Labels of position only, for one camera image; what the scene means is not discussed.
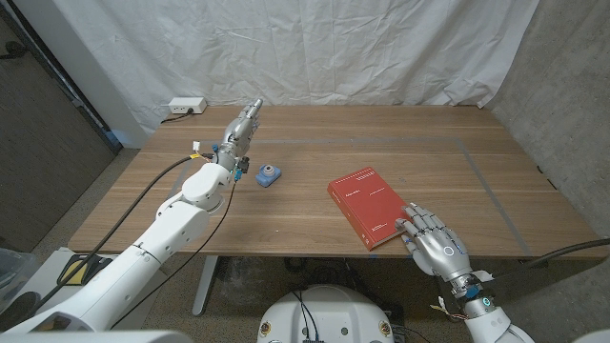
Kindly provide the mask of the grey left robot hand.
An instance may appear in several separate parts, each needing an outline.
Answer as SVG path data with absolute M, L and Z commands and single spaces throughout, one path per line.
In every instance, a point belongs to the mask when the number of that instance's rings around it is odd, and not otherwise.
M 216 163 L 231 171 L 249 150 L 254 132 L 259 126 L 258 112 L 263 100 L 255 99 L 242 109 L 226 128 L 222 142 L 216 153 Z

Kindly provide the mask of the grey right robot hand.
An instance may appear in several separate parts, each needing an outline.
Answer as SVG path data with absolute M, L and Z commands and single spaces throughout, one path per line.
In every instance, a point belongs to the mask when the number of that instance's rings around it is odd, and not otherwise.
M 482 287 L 462 240 L 425 208 L 410 203 L 401 209 L 407 218 L 397 219 L 395 227 L 405 231 L 401 239 L 418 267 L 450 283 L 455 298 L 475 298 Z

